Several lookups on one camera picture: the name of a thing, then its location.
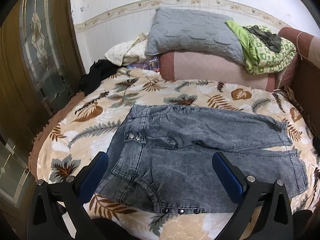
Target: dark gray cloth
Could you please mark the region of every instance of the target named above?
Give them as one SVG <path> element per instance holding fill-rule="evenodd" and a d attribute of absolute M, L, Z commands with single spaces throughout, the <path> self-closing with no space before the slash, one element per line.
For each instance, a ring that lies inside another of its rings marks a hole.
<path fill-rule="evenodd" d="M 234 212 L 212 168 L 212 155 L 222 151 L 246 176 L 283 180 L 292 198 L 308 187 L 298 151 L 264 149 L 292 145 L 286 129 L 286 122 L 240 111 L 134 105 L 112 138 L 96 192 L 155 213 Z"/>
<path fill-rule="evenodd" d="M 271 51 L 279 53 L 281 51 L 281 37 L 271 32 L 264 32 L 257 25 L 245 29 L 256 35 Z"/>

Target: brown leaf print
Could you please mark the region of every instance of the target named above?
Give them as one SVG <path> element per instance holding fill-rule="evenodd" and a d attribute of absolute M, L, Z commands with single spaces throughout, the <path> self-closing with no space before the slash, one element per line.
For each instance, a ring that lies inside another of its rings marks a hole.
<path fill-rule="evenodd" d="M 289 137 L 293 140 L 293 141 L 300 141 L 301 140 L 301 135 L 302 132 L 298 131 L 297 129 L 295 129 L 288 121 L 288 119 L 283 119 L 283 122 L 287 122 L 288 123 L 288 127 L 287 127 L 287 131 L 289 134 Z"/>
<path fill-rule="evenodd" d="M 213 97 L 209 97 L 207 103 L 209 107 L 212 108 L 219 108 L 219 109 L 227 109 L 227 110 L 236 110 L 236 111 L 242 111 L 243 108 L 236 108 L 230 105 L 227 101 L 225 101 L 224 97 L 222 95 L 215 95 Z"/>
<path fill-rule="evenodd" d="M 252 97 L 249 91 L 244 91 L 242 88 L 238 88 L 231 92 L 231 96 L 233 100 L 240 100 L 240 99 L 249 99 Z"/>
<path fill-rule="evenodd" d="M 53 130 L 50 133 L 50 138 L 52 139 L 52 141 L 56 140 L 56 142 L 58 141 L 59 138 L 63 139 L 66 138 L 66 136 L 64 136 L 61 133 L 61 127 L 60 127 L 60 123 L 58 123 Z"/>
<path fill-rule="evenodd" d="M 297 122 L 302 118 L 302 115 L 300 114 L 300 112 L 294 107 L 290 108 L 290 114 L 293 122 Z"/>
<path fill-rule="evenodd" d="M 94 104 L 94 103 L 95 103 L 96 101 L 98 101 L 99 99 L 105 98 L 107 95 L 109 95 L 109 91 L 104 91 L 104 92 L 102 92 L 97 98 L 91 100 L 91 101 L 88 102 L 88 103 L 85 103 L 81 108 L 79 108 L 78 110 L 76 110 L 76 111 L 75 111 L 75 115 L 76 115 L 78 112 L 82 111 L 83 109 L 87 108 L 88 106 Z"/>
<path fill-rule="evenodd" d="M 85 122 L 92 118 L 95 118 L 102 114 L 103 108 L 101 106 L 98 106 L 97 102 L 94 102 L 87 108 L 80 111 L 77 115 L 77 119 L 74 120 L 74 122 Z"/>
<path fill-rule="evenodd" d="M 280 110 L 281 110 L 283 113 L 285 113 L 285 111 L 284 111 L 284 109 L 283 109 L 283 107 L 282 107 L 282 102 L 281 102 L 281 99 L 280 99 L 278 93 L 272 93 L 272 96 L 275 98 L 276 103 L 277 103 L 278 107 L 280 108 Z"/>
<path fill-rule="evenodd" d="M 312 197 L 312 200 L 310 202 L 310 205 L 313 203 L 315 197 L 316 197 L 316 192 L 317 192 L 317 186 L 318 186 L 318 181 L 319 181 L 319 178 L 320 178 L 320 170 L 318 167 L 315 168 L 315 171 L 313 173 L 314 175 L 314 184 L 313 184 L 313 197 Z"/>
<path fill-rule="evenodd" d="M 224 87 L 224 83 L 222 83 L 222 82 L 218 82 L 217 90 L 218 90 L 219 92 L 221 92 L 221 93 L 222 93 L 222 89 L 223 89 L 223 87 Z"/>
<path fill-rule="evenodd" d="M 91 210 L 94 206 L 94 213 L 97 215 L 97 211 L 100 217 L 107 217 L 110 220 L 112 217 L 115 217 L 117 220 L 119 220 L 118 214 L 132 214 L 137 212 L 134 209 L 131 209 L 124 204 L 116 203 L 111 200 L 107 200 L 104 197 L 94 194 L 93 198 L 90 201 L 89 204 L 89 210 Z"/>
<path fill-rule="evenodd" d="M 196 95 L 188 96 L 187 94 L 182 94 L 177 98 L 164 98 L 163 101 L 167 104 L 191 106 L 197 99 Z"/>
<path fill-rule="evenodd" d="M 116 74 L 111 75 L 110 77 L 108 77 L 108 79 L 114 79 L 114 78 L 117 78 L 119 76 L 121 76 L 121 73 L 116 73 Z"/>
<path fill-rule="evenodd" d="M 126 94 L 126 91 L 124 92 L 123 96 L 114 94 L 111 96 L 108 96 L 109 99 L 111 100 L 119 100 L 118 102 L 114 103 L 110 108 L 117 108 L 120 106 L 132 106 L 136 100 L 140 97 L 137 97 L 139 93 L 129 93 Z"/>
<path fill-rule="evenodd" d="M 56 169 L 55 178 L 65 179 L 68 177 L 77 166 L 74 163 L 65 162 L 63 166 L 60 163 L 53 164 L 53 168 Z"/>
<path fill-rule="evenodd" d="M 153 80 L 150 80 L 150 82 L 145 83 L 142 87 L 142 90 L 150 92 L 150 91 L 159 91 L 161 89 L 165 89 L 167 87 L 162 87 L 160 86 L 159 83 L 159 79 L 155 78 Z"/>
<path fill-rule="evenodd" d="M 117 92 L 125 91 L 131 86 L 134 86 L 134 83 L 137 82 L 138 80 L 139 80 L 139 77 L 127 79 L 125 81 L 116 83 L 115 89 L 117 90 Z"/>

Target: pink cushion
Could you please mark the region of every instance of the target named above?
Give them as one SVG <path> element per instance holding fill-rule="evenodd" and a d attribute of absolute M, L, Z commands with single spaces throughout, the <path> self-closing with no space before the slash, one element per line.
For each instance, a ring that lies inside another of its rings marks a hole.
<path fill-rule="evenodd" d="M 165 80 L 203 79 L 273 91 L 275 75 L 251 75 L 239 64 L 199 52 L 168 52 L 160 56 L 160 74 Z"/>
<path fill-rule="evenodd" d="M 275 73 L 275 89 L 283 89 L 284 86 L 290 87 L 297 71 L 297 67 L 300 64 L 300 57 L 298 54 L 294 56 L 292 62 L 283 71 Z"/>

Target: stained glass window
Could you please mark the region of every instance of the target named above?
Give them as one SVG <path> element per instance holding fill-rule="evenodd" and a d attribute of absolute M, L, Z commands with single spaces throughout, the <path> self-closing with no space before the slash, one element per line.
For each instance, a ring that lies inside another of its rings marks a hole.
<path fill-rule="evenodd" d="M 24 59 L 38 98 L 53 115 L 73 92 L 60 61 L 52 25 L 52 0 L 22 0 L 20 37 Z"/>

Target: brown blanket edge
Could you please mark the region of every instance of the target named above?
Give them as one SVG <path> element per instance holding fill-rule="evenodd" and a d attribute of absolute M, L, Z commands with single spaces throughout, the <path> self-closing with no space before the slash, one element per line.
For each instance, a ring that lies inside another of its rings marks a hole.
<path fill-rule="evenodd" d="M 74 97 L 71 98 L 69 103 L 60 111 L 58 111 L 50 120 L 49 124 L 46 124 L 46 126 L 43 128 L 43 131 L 40 132 L 37 137 L 35 138 L 33 149 L 30 152 L 29 159 L 28 159 L 28 166 L 27 168 L 30 170 L 31 174 L 37 178 L 37 162 L 38 162 L 38 156 L 39 152 L 42 148 L 42 145 L 44 144 L 44 141 L 46 138 L 50 135 L 52 129 L 60 122 L 62 121 L 68 113 L 72 111 L 72 109 L 83 99 L 85 98 L 83 92 L 77 93 Z"/>

